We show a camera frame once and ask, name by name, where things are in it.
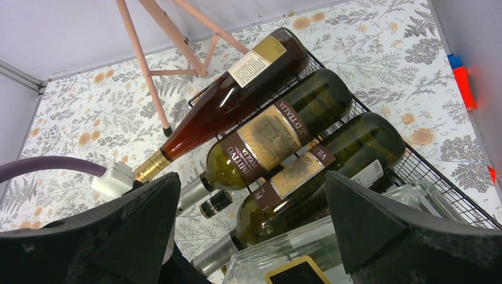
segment bottle neck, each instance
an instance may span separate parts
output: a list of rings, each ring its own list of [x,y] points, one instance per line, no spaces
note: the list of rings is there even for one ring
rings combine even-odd
[[[141,166],[136,168],[134,171],[134,179],[142,183],[146,183],[149,180],[151,181],[170,164],[171,161],[169,161],[159,149],[153,153],[148,160],[141,164]]]
[[[211,191],[208,189],[207,183],[203,182],[204,178],[202,176],[196,177],[184,188],[181,189],[178,201],[178,211],[177,215],[180,215],[188,208],[194,206],[200,200],[203,200],[208,196]]]
[[[226,234],[206,251],[192,259],[191,263],[199,272],[209,276],[228,263],[232,254],[238,251],[230,234]]]

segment white plug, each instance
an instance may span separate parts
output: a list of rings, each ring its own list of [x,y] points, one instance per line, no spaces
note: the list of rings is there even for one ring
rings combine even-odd
[[[123,162],[109,161],[104,165],[107,171],[92,180],[91,188],[110,197],[117,198],[133,188],[134,173]]]

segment pink easel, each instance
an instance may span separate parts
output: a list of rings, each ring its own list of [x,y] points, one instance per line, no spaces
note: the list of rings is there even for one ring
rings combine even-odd
[[[188,46],[188,40],[179,30],[178,26],[176,26],[176,24],[168,16],[167,12],[162,10],[162,8],[159,6],[159,4],[157,4],[155,0],[138,0],[142,4],[143,8],[145,8],[150,16],[152,16],[152,18],[157,22],[164,33],[168,35],[168,37],[173,41],[174,45],[186,57],[190,65],[193,67],[193,69],[184,70],[150,70],[148,64],[146,63],[143,49],[136,33],[136,29],[134,28],[133,20],[131,19],[131,15],[129,14],[129,10],[127,9],[126,1],[115,1],[117,2],[118,10],[120,11],[122,20],[124,21],[129,39],[133,44],[134,52],[136,54],[136,57],[138,58],[141,71],[143,72],[143,76],[146,80],[146,85],[148,86],[148,90],[150,91],[150,94],[152,96],[153,105],[155,106],[155,109],[159,114],[160,122],[162,123],[162,127],[164,128],[165,133],[166,130],[169,130],[169,122],[162,108],[162,104],[160,103],[159,94],[157,93],[157,89],[155,88],[155,83],[153,82],[152,76],[193,74],[205,78],[207,76],[209,63],[211,61],[211,58],[213,57],[214,49],[216,48],[216,44],[218,43],[218,40],[220,38],[222,38],[244,54],[249,51],[229,33],[224,31],[217,24],[213,23],[205,15],[200,13],[199,10],[195,9],[195,7],[187,3],[185,0],[171,0],[213,31],[213,38],[211,39],[211,43],[209,45],[207,57],[204,63],[202,63],[197,55]]]

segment glass bottle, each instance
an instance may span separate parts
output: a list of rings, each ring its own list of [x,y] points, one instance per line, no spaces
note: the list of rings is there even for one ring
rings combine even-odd
[[[314,71],[213,145],[206,170],[181,190],[178,213],[217,188],[236,191],[255,182],[340,120],[351,101],[338,75],[329,69]]]
[[[206,275],[231,254],[291,231],[327,206],[324,175],[335,170],[370,186],[403,156],[405,144],[383,117],[367,112],[300,156],[242,203],[237,225],[192,263]]]
[[[390,188],[395,183],[395,176],[392,170],[385,171],[384,175],[377,179],[370,187],[374,192],[383,193],[388,188]],[[199,210],[201,211],[202,216],[209,219],[218,212],[221,212],[223,209],[227,208],[230,204],[233,203],[232,194],[225,190],[218,191],[211,198],[207,199],[201,205],[199,205]],[[314,218],[318,220],[322,217],[328,216],[329,210],[325,208],[324,210],[320,210],[319,214],[317,214]]]
[[[453,205],[426,180],[400,186],[384,195],[437,217],[466,223]],[[353,283],[350,275],[345,274],[331,217],[324,217],[234,253],[227,264],[223,283],[265,283],[265,275],[268,272],[301,256],[310,256],[330,283]]]
[[[236,125],[307,65],[308,53],[298,38],[284,27],[273,31],[201,91],[168,140],[136,169],[136,180],[152,180],[177,158]]]

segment green wine bottle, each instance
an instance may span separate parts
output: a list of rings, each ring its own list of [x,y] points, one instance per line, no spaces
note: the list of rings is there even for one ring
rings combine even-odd
[[[392,170],[386,170],[384,175],[381,176],[379,179],[377,179],[368,188],[376,193],[383,193],[387,189],[389,189],[392,185],[395,185],[394,173],[392,172]],[[199,210],[201,211],[202,216],[206,217],[206,219],[209,219],[218,214],[218,212],[227,208],[232,203],[233,203],[233,198],[231,194],[228,191],[221,190],[217,192],[215,195],[213,195],[211,198],[201,203],[199,205]],[[329,207],[326,207],[324,209],[319,210],[319,213],[313,216],[311,220],[305,222],[305,224],[308,224],[315,220],[319,220],[328,215],[330,215],[330,211]]]
[[[235,251],[298,228],[326,207],[322,185],[328,170],[369,187],[399,161],[404,149],[403,139],[383,117],[358,115],[251,193],[234,230],[192,264],[209,275]]]
[[[217,188],[236,191],[255,182],[340,120],[351,102],[351,92],[333,71],[316,70],[213,145],[205,172],[181,190],[178,213]]]

